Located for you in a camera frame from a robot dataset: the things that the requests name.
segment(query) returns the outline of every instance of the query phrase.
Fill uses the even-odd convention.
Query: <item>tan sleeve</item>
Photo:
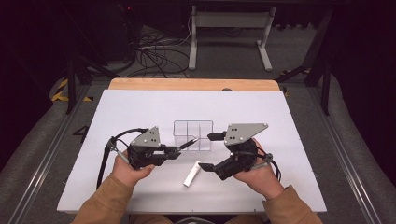
[[[265,212],[271,223],[322,223],[320,218],[312,212],[311,208],[301,200],[293,188],[289,186],[276,198],[262,202]]]
[[[133,191],[113,175],[108,176],[72,223],[120,223]]]

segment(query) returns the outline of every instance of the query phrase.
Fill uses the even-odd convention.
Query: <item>black cable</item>
[[[142,54],[148,56],[148,57],[151,59],[151,61],[155,64],[155,66],[151,66],[151,67],[158,67],[158,68],[160,69],[160,71],[162,70],[162,69],[161,69],[161,65],[163,64],[163,60],[160,60],[159,63],[156,63],[156,62],[155,62],[155,61],[157,61],[158,58],[159,58],[157,54],[153,54],[153,56],[155,56],[156,59],[153,59],[153,58],[149,55],[149,51],[148,51],[148,50],[142,50]]]
[[[156,52],[157,51],[156,49],[154,49],[154,50],[155,50],[154,52],[152,52],[151,50],[145,50],[145,54],[155,57],[156,61],[158,61],[158,59],[161,59],[160,64],[163,64],[163,60],[165,60],[165,63],[166,63],[166,56],[165,56],[166,51],[164,51],[163,55],[161,55],[160,53]]]
[[[249,156],[256,156],[257,154],[251,153],[251,152],[246,152],[246,151],[236,151],[236,152],[233,152],[233,155],[249,155]]]
[[[267,153],[265,153],[264,150],[262,150],[262,148],[257,147],[257,149],[259,151],[261,151],[262,153],[264,153],[264,155],[258,154],[257,156],[262,158],[263,160],[265,160],[266,157],[267,157]],[[276,164],[276,162],[274,160],[271,160],[270,162],[274,165],[275,170],[276,170],[276,178],[280,181],[280,178],[282,177],[282,174],[280,173],[279,167],[277,166],[277,164]]]
[[[123,135],[127,134],[127,133],[134,133],[134,132],[145,133],[148,130],[149,129],[131,129],[131,130],[119,133],[115,137],[111,137],[110,140],[108,140],[108,142],[107,142],[107,144],[105,146],[105,152],[103,154],[102,164],[101,164],[100,169],[99,169],[98,180],[96,182],[96,188],[97,189],[99,189],[100,185],[102,184],[103,173],[105,172],[108,155],[110,154],[111,149],[116,145],[116,142],[118,140],[120,140],[119,138],[122,137]]]
[[[140,75],[140,74],[145,75],[145,74],[147,73],[147,70],[148,70],[148,69],[150,69],[150,68],[155,68],[155,67],[156,67],[156,65],[147,66],[146,57],[143,57],[143,55],[145,55],[145,53],[143,53],[143,50],[142,50],[142,51],[140,52],[140,61],[137,59],[138,62],[143,66],[143,68],[138,69],[138,70],[132,72],[131,74],[127,75],[127,77],[134,77],[134,76],[137,76],[137,75]],[[137,74],[137,72],[140,72],[140,71],[142,71],[142,70],[145,70],[145,72],[144,72],[144,73],[139,73],[139,74]]]
[[[177,53],[182,54],[183,56],[185,56],[187,59],[189,59],[189,56],[188,56],[187,54],[185,54],[184,52],[180,51],[180,50],[176,50],[176,49],[158,49],[158,50],[169,50],[169,51],[177,52]],[[153,53],[153,52],[151,52],[150,50],[145,50],[145,49],[143,49],[143,51],[144,51],[145,53]],[[172,72],[171,72],[171,71],[165,71],[165,70],[163,70],[163,71],[165,72],[165,74],[178,74],[178,73],[183,73],[184,76],[187,77],[187,74],[185,73],[185,71],[186,71],[187,69],[189,69],[189,66],[188,66],[188,65],[186,65],[186,67],[182,68],[179,64],[177,64],[177,63],[175,63],[175,62],[173,62],[173,61],[171,61],[171,60],[168,60],[166,57],[163,57],[163,59],[165,59],[165,60],[168,61],[169,63],[172,63],[172,64],[176,65],[176,66],[179,68],[179,70],[177,70],[177,71],[172,71]],[[156,66],[153,65],[153,66],[151,66],[151,67],[145,67],[145,68],[142,68],[142,69],[138,69],[138,70],[132,72],[131,74],[129,74],[127,77],[135,77],[135,76],[142,75],[142,74],[143,74],[143,75],[145,75],[145,74],[153,74],[153,72],[147,72],[147,70],[146,70],[146,68],[153,68],[153,67],[156,67]]]
[[[168,60],[168,59],[166,58],[166,56],[165,56],[166,51],[163,52],[163,56],[160,55],[160,54],[157,54],[157,53],[152,53],[152,52],[150,52],[150,51],[149,51],[148,53],[151,53],[153,56],[156,56],[156,57],[161,58],[161,59],[162,59],[162,60],[161,60],[161,64],[163,63],[163,60],[165,60],[165,64],[163,65],[163,68],[165,68],[165,66],[166,66],[166,65],[168,64],[168,62],[169,62],[169,63],[173,63],[173,64],[177,65],[177,66],[181,69],[181,67],[180,67],[177,63],[174,63],[174,62],[172,62],[172,61],[170,61],[170,60]]]
[[[122,142],[126,147],[128,147],[128,145],[124,141],[122,141],[121,139],[117,139],[117,141]]]
[[[156,35],[155,36],[151,36],[151,35],[148,35],[148,34],[144,34],[142,36],[142,38],[140,39],[140,41],[139,41],[140,47],[149,47],[149,46],[152,46],[152,45],[156,45],[156,44],[158,44],[159,41],[161,41],[161,40],[165,39],[166,37],[170,36],[170,35],[161,34],[159,32],[151,32],[149,34],[156,34]]]
[[[168,78],[168,76],[165,74],[165,72],[161,69],[161,67],[154,61],[154,59],[151,58],[151,56],[148,55],[148,57],[157,65],[157,67],[160,69],[160,71],[163,73],[163,76]]]

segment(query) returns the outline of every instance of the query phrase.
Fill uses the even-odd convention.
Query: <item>wooden table edge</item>
[[[271,79],[113,78],[109,90],[137,91],[280,91]]]

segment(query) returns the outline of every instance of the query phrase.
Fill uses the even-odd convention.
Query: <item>metal frame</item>
[[[382,223],[381,219],[378,216],[378,213],[375,211],[375,208],[367,194],[363,183],[361,182],[361,177],[358,175],[355,167],[352,164],[349,156],[347,155],[347,151],[332,124],[332,119],[327,116],[321,108],[321,102],[319,100],[319,96],[315,88],[307,88],[309,96],[311,100],[314,102],[319,114],[322,117],[322,120],[326,126],[328,134],[331,138],[331,142],[333,145],[334,153],[339,160],[341,167],[344,170],[346,175],[346,179],[355,194],[355,197],[358,201],[359,206],[361,207],[361,211],[363,212],[364,217],[366,218],[367,223]]]
[[[276,8],[271,7],[269,12],[261,13],[235,13],[235,12],[198,12],[196,6],[192,6],[191,12],[191,47],[189,69],[194,70],[197,58],[197,27],[249,27],[264,28],[261,40],[257,40],[257,47],[262,56],[265,71],[272,71],[272,65],[265,50],[265,44],[270,34]]]
[[[70,111],[69,114],[64,116],[64,119],[59,127],[55,137],[53,138],[49,149],[44,156],[43,160],[40,162],[37,170],[33,174],[33,177],[29,183],[29,186],[26,188],[26,191],[23,193],[20,202],[18,203],[17,207],[14,210],[11,218],[9,219],[9,224],[16,224],[22,223],[24,218],[26,217],[29,209],[35,200],[35,196],[39,192],[41,185],[43,184],[45,178],[47,177],[47,173],[50,170],[52,163],[54,162],[56,155],[61,147],[61,143],[64,140],[64,136],[66,131],[71,124],[73,117],[75,116],[76,112],[80,104],[83,102],[83,99],[88,92],[90,86],[84,85],[82,86],[81,90],[78,92],[78,98],[75,106]]]

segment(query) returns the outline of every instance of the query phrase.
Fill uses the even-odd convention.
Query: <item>small white object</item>
[[[192,169],[190,170],[189,174],[187,175],[187,178],[184,180],[183,185],[186,186],[187,188],[190,186],[190,183],[192,180],[195,178],[195,176],[198,174],[198,172],[201,170],[201,166],[199,166],[200,161],[196,161],[195,164],[192,166]]]

